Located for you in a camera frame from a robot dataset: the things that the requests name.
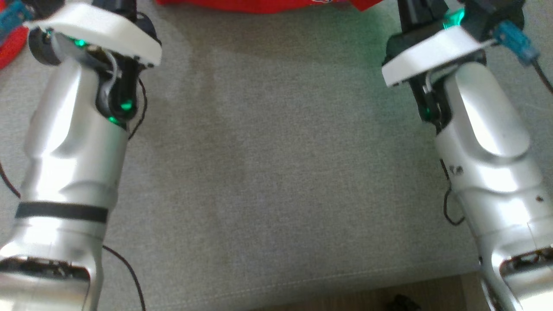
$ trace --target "gray fabric surface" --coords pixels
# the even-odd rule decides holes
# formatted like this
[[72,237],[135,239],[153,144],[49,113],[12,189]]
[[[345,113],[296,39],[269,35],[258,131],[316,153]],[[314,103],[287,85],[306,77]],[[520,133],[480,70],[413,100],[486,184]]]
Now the gray fabric surface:
[[[433,128],[380,75],[395,1],[266,16],[139,5],[164,60],[143,75],[150,110],[106,244],[137,270],[149,310],[245,310],[477,268],[468,228],[441,213]],[[528,13],[553,76],[553,4]],[[488,59],[551,188],[553,97],[507,51]],[[15,184],[50,73],[28,51],[0,72],[0,159]],[[17,202],[5,189],[0,201],[5,240]],[[104,267],[100,310],[138,310],[124,265],[105,254]]]

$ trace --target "red cloth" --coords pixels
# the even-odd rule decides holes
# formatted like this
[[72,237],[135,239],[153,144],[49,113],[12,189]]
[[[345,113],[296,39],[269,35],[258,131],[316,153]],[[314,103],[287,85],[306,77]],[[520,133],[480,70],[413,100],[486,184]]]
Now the red cloth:
[[[6,8],[4,0],[0,0],[0,11]],[[20,27],[8,36],[0,46],[0,69],[6,67],[17,54],[23,49],[27,42],[27,28]]]
[[[381,1],[350,0],[354,6],[362,11]],[[267,14],[330,3],[332,0],[157,0],[157,2],[159,4],[187,2],[224,11]]]

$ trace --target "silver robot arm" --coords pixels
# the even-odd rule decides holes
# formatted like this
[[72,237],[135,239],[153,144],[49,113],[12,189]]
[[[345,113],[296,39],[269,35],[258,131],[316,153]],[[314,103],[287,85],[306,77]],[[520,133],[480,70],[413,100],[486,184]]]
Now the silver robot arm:
[[[159,65],[161,46],[132,18],[84,3],[27,25],[51,45],[49,54],[35,47],[36,58],[54,56],[59,66],[25,141],[30,166],[0,248],[0,309],[96,310],[102,242],[134,116],[125,112],[136,105],[122,80],[130,70],[136,85],[140,70]],[[121,94],[130,102],[119,102]]]
[[551,197],[529,154],[530,134],[486,68],[482,51],[495,42],[489,34],[499,23],[512,19],[521,28],[524,1],[467,0],[466,20],[456,25],[447,17],[426,18],[444,16],[447,6],[440,0],[424,7],[398,2],[403,34],[388,43],[383,75],[389,86],[408,81],[421,118],[436,126],[437,150],[478,246],[489,307],[549,309]]
[[444,93],[452,118],[436,146],[476,239],[490,308],[544,310],[553,301],[553,206],[530,134],[482,64],[463,64]]

